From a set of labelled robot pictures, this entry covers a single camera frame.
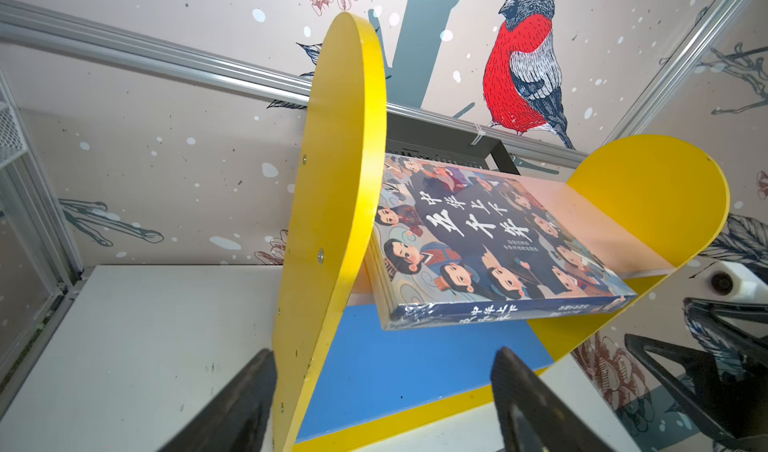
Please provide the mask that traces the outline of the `colourful illustrated thick book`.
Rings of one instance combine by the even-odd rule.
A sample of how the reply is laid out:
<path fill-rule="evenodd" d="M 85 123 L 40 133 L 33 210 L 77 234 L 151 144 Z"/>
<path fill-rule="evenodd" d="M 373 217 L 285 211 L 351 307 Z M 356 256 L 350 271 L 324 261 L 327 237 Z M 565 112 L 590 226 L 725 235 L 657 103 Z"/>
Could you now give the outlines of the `colourful illustrated thick book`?
<path fill-rule="evenodd" d="M 395 154 L 366 266 L 386 331 L 611 313 L 635 296 L 519 179 Z"/>

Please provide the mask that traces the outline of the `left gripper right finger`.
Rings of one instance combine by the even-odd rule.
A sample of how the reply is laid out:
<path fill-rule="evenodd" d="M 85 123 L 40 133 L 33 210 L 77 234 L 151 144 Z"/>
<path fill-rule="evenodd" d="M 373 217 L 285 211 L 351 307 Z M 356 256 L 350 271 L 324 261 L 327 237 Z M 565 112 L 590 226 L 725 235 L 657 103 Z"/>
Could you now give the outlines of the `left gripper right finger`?
<path fill-rule="evenodd" d="M 611 449 L 511 349 L 497 351 L 490 379 L 506 451 Z"/>

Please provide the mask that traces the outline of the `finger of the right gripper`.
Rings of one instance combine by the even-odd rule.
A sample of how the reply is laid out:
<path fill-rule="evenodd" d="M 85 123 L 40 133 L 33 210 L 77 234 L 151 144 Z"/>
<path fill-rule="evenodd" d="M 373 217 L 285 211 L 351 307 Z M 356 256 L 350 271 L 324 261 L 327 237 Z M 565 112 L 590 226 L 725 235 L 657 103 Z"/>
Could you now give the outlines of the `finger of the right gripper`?
<path fill-rule="evenodd" d="M 729 449 L 767 449 L 765 374 L 725 380 L 707 352 L 633 334 L 624 341 L 704 435 Z"/>
<path fill-rule="evenodd" d="M 767 367 L 767 305 L 685 298 L 693 338 L 718 368 Z"/>

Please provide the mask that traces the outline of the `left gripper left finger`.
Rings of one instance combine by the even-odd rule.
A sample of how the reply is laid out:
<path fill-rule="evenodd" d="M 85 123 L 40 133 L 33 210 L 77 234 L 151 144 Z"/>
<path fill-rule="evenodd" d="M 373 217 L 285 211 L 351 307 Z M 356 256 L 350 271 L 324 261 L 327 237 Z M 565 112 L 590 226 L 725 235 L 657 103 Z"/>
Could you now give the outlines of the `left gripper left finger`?
<path fill-rule="evenodd" d="M 259 451 L 276 384 L 274 353 L 263 349 L 160 450 Z"/>

